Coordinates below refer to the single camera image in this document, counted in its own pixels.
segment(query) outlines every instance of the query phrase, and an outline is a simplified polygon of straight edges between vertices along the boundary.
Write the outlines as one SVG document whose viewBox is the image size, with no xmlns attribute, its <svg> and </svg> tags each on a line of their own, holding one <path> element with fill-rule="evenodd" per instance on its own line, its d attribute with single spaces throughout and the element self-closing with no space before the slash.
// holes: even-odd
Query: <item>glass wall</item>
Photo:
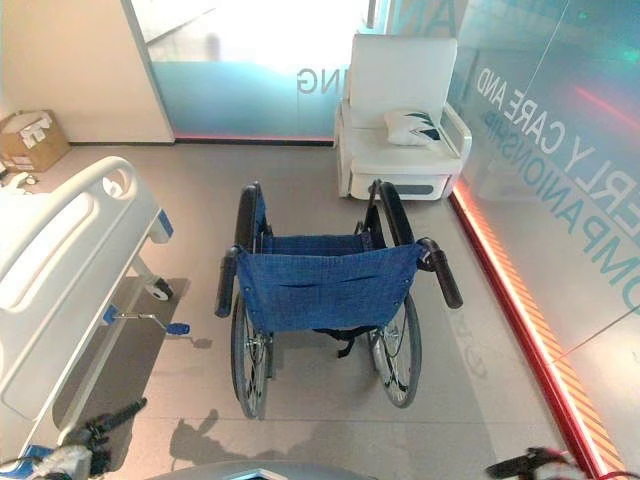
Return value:
<svg viewBox="0 0 640 480">
<path fill-rule="evenodd" d="M 472 0 L 449 99 L 473 133 L 458 191 L 550 327 L 551 367 L 575 372 L 566 384 L 603 469 L 635 471 L 639 26 L 634 0 Z"/>
<path fill-rule="evenodd" d="M 354 33 L 455 36 L 466 0 L 133 5 L 176 137 L 330 140 Z"/>
</svg>

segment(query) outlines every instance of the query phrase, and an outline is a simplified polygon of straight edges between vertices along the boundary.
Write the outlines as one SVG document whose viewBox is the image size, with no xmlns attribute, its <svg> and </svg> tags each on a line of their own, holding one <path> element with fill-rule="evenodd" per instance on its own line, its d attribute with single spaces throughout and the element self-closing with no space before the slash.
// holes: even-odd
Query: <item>red led strip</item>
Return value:
<svg viewBox="0 0 640 480">
<path fill-rule="evenodd" d="M 593 478 L 625 470 L 553 330 L 462 182 L 454 188 L 451 203 L 498 293 L 507 319 L 576 461 Z"/>
<path fill-rule="evenodd" d="M 624 123 L 626 123 L 630 127 L 634 128 L 636 130 L 640 130 L 640 122 L 638 120 L 636 120 L 635 118 L 633 118 L 631 115 L 628 115 L 628 114 L 620 111 L 617 107 L 611 105 L 606 100 L 603 100 L 602 98 L 594 95 L 593 93 L 591 93 L 588 90 L 585 90 L 582 87 L 575 87 L 575 89 L 576 89 L 576 93 L 578 93 L 578 95 L 580 95 L 581 97 L 589 100 L 594 105 L 597 105 L 602 110 L 604 110 L 605 112 L 607 112 L 607 113 L 611 114 L 612 116 L 616 117 L 618 120 L 623 121 Z"/>
</svg>

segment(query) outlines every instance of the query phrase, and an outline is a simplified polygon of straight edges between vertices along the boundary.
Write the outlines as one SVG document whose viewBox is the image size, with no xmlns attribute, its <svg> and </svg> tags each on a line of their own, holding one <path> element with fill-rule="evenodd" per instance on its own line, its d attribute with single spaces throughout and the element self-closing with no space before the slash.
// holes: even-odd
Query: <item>hospital bed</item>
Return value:
<svg viewBox="0 0 640 480">
<path fill-rule="evenodd" d="M 147 238 L 166 243 L 173 228 L 126 160 L 104 158 L 52 193 L 20 193 L 0 189 L 0 461 L 42 453 L 38 445 L 59 443 L 77 423 L 124 328 L 111 302 L 130 269 L 138 281 L 120 310 L 144 288 L 159 300 L 172 295 L 138 253 Z M 56 396 L 105 321 L 106 338 L 54 418 Z M 0 476 L 25 468 L 14 463 Z"/>
</svg>

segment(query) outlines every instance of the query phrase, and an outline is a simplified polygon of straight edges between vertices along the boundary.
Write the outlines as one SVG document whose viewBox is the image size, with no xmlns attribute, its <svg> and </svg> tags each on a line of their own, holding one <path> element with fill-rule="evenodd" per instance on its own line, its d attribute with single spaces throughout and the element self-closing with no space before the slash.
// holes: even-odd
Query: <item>gray floor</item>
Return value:
<svg viewBox="0 0 640 480">
<path fill-rule="evenodd" d="M 175 227 L 168 244 L 147 242 L 142 255 L 165 278 L 186 280 L 173 321 L 192 327 L 190 338 L 165 340 L 145 392 L 149 405 L 135 420 L 124 466 L 109 479 L 245 458 L 332 464 L 381 480 L 471 479 L 528 446 L 562 447 L 448 202 L 406 204 L 416 237 L 429 235 L 447 252 L 465 300 L 450 311 L 434 276 L 416 277 L 423 365 L 414 404 L 399 410 L 387 401 L 364 344 L 338 360 L 324 336 L 283 334 L 266 419 L 246 420 L 231 386 L 231 322 L 213 315 L 240 188 L 261 182 L 282 234 L 351 232 L 366 204 L 338 198 L 329 148 L 76 147 L 37 189 L 51 190 L 107 155 L 134 165 Z"/>
</svg>

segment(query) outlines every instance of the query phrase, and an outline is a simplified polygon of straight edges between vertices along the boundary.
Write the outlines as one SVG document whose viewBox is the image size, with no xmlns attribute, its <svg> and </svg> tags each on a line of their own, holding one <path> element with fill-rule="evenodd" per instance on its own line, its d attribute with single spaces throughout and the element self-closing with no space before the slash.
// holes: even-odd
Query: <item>wheelchair wheel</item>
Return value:
<svg viewBox="0 0 640 480">
<path fill-rule="evenodd" d="M 374 368 L 391 403 L 408 407 L 416 396 L 422 365 L 420 325 L 411 295 L 386 327 L 369 332 L 369 342 Z"/>
<path fill-rule="evenodd" d="M 269 337 L 253 328 L 242 295 L 231 322 L 231 377 L 236 398 L 247 418 L 262 418 L 266 397 Z"/>
</svg>

